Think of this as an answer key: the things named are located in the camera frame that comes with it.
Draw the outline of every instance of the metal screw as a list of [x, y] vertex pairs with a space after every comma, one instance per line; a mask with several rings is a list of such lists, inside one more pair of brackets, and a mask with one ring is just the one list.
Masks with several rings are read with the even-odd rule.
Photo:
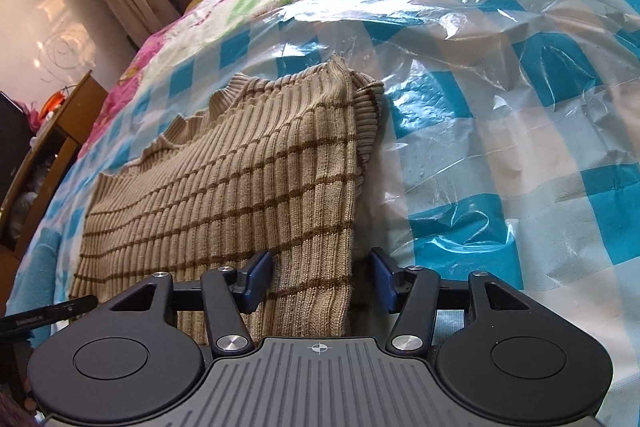
[[391, 341], [391, 344], [400, 351], [415, 351], [422, 347], [422, 340], [415, 335], [399, 335]]
[[216, 345], [222, 349], [222, 351], [238, 351], [243, 349], [249, 344], [249, 341], [240, 335], [226, 335], [220, 337], [216, 342]]

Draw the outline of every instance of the orange object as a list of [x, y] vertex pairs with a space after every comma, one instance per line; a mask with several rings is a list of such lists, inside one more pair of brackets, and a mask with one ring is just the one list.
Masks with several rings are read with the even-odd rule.
[[38, 118], [40, 118], [40, 121], [44, 120], [45, 117], [51, 111], [55, 111], [57, 108], [59, 108], [63, 104], [63, 102], [65, 102], [65, 100], [66, 100], [66, 96], [62, 94], [61, 91], [57, 91], [54, 94], [52, 94], [49, 97], [49, 100], [47, 100], [47, 102], [44, 103], [44, 105], [42, 106], [42, 109], [40, 110], [40, 113], [38, 115]]

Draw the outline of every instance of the crosshair symbol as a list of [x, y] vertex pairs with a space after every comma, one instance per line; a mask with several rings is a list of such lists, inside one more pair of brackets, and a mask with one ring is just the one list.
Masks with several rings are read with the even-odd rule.
[[324, 353], [327, 349], [331, 349], [331, 347], [323, 343], [317, 343], [313, 346], [307, 347], [307, 349], [313, 349], [319, 355], [320, 353]]

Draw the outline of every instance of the ribbed knit fabric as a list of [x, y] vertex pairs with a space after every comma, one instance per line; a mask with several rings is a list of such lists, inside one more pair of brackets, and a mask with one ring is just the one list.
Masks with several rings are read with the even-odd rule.
[[[344, 334], [354, 200], [380, 119], [380, 82], [340, 58], [275, 81], [237, 74], [118, 175], [100, 175], [71, 294], [112, 298], [156, 271], [196, 280], [276, 254], [265, 335]], [[178, 327], [206, 341], [202, 314]]]

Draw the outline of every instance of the blue and white checkered sheet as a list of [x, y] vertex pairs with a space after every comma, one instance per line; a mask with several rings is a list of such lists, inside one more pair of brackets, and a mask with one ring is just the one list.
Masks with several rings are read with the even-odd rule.
[[640, 0], [302, 0], [242, 26], [139, 92], [66, 176], [41, 224], [63, 235], [55, 301], [98, 172], [237, 71], [277, 78], [337, 53], [384, 80], [389, 107], [359, 244], [450, 279], [489, 270], [568, 318], [614, 361], [600, 420], [638, 425], [639, 13]]

